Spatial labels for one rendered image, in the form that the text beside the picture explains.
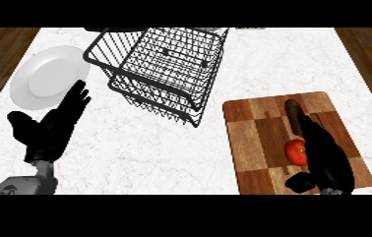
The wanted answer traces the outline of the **white round plate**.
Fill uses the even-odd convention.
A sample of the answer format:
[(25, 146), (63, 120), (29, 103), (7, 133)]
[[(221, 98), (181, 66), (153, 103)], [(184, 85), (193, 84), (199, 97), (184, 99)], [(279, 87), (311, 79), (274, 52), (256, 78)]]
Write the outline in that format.
[(78, 80), (85, 80), (90, 65), (82, 50), (60, 45), (41, 51), (20, 66), (10, 82), (10, 98), (26, 110), (41, 110), (60, 103)]

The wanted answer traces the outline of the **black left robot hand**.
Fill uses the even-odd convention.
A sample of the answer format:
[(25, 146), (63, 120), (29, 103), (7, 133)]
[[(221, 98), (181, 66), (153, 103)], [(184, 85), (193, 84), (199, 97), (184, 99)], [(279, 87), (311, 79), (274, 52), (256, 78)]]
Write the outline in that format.
[(28, 163), (36, 160), (54, 162), (60, 158), (90, 100), (85, 83), (78, 80), (57, 108), (48, 111), (41, 121), (34, 120), (22, 111), (7, 114), (13, 137), (26, 146)]

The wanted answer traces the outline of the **red tomato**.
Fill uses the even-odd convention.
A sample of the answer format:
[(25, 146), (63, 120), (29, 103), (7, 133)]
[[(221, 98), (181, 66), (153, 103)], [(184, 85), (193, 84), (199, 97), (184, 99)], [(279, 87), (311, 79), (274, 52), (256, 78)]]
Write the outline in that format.
[(302, 140), (290, 140), (284, 144), (284, 155), (290, 164), (307, 166), (305, 142)]

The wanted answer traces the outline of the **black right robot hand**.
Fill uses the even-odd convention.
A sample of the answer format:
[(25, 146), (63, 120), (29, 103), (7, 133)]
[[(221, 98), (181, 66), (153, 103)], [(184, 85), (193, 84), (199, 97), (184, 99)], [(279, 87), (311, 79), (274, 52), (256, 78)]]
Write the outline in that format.
[(354, 175), (344, 150), (330, 133), (307, 115), (298, 116), (305, 140), (308, 171), (298, 172), (284, 186), (298, 194), (314, 188), (332, 188), (349, 195), (354, 190)]

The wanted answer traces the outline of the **wooden cutting board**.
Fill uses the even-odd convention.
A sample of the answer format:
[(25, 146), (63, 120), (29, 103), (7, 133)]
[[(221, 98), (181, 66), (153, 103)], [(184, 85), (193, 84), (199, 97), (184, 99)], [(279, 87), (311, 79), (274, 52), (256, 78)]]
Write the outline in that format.
[(372, 173), (323, 91), (230, 100), (222, 104), (237, 190), (242, 195), (292, 195), (286, 179), (307, 166), (293, 165), (284, 144), (296, 139), (284, 113), (284, 101), (295, 99), (313, 120), (341, 146), (352, 174), (354, 188), (372, 189)]

